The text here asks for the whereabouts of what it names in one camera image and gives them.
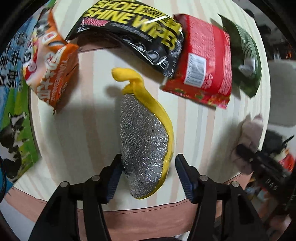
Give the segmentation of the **black shoe shine wipes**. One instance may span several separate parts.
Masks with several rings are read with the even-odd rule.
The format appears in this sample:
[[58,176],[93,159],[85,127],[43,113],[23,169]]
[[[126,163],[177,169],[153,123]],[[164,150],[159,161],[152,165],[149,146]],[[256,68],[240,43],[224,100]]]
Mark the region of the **black shoe shine wipes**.
[[167,78],[175,74],[182,51],[182,25],[139,1],[98,1],[83,13],[66,40],[99,33],[126,46]]

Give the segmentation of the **cardboard milk box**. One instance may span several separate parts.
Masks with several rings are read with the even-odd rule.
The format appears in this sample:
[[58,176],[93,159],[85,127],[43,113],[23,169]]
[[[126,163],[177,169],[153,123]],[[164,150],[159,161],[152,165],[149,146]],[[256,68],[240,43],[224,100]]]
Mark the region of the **cardboard milk box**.
[[37,19],[30,17],[1,54],[1,198],[39,159],[31,125],[30,89],[22,67]]

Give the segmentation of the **green wipes packet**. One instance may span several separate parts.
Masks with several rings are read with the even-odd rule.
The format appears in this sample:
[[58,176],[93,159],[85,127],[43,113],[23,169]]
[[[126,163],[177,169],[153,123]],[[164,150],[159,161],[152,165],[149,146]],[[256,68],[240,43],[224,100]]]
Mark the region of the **green wipes packet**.
[[256,96],[262,76],[259,52],[255,41],[242,27],[220,16],[230,36],[232,80],[250,98]]

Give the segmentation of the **orange cartoon snack packet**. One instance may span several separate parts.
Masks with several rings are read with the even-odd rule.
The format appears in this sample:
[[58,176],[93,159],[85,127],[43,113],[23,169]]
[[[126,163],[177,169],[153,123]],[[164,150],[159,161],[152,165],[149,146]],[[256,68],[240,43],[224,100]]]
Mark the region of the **orange cartoon snack packet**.
[[78,45],[59,34],[52,10],[44,8],[28,43],[23,77],[37,97],[53,109],[78,67],[78,50]]

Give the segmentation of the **purple cloth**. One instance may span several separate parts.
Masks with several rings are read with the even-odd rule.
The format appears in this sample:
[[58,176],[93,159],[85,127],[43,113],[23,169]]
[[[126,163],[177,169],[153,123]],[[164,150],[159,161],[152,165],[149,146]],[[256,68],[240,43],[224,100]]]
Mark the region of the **purple cloth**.
[[[241,126],[238,144],[243,144],[251,151],[256,152],[259,148],[263,127],[262,114],[256,115],[253,119],[248,115]],[[244,161],[243,158],[236,153],[235,149],[231,153],[231,161],[236,165],[239,172],[246,175],[252,173],[251,164]]]

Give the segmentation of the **red wipes packet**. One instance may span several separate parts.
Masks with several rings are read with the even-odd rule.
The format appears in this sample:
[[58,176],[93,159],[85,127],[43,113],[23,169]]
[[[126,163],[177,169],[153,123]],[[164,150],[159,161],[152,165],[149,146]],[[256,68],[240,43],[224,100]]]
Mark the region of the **red wipes packet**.
[[184,42],[175,75],[163,91],[226,109],[232,86],[230,37],[219,27],[186,14],[174,15]]

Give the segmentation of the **yellow steel scrubber sponge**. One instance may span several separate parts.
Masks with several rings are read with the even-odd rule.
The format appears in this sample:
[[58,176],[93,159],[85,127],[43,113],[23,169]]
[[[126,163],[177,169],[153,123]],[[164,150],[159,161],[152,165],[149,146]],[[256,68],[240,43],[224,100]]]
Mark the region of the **yellow steel scrubber sponge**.
[[163,185],[174,153],[174,131],[163,106],[130,68],[113,68],[117,82],[128,81],[121,93],[119,137],[123,171],[130,194],[145,199]]

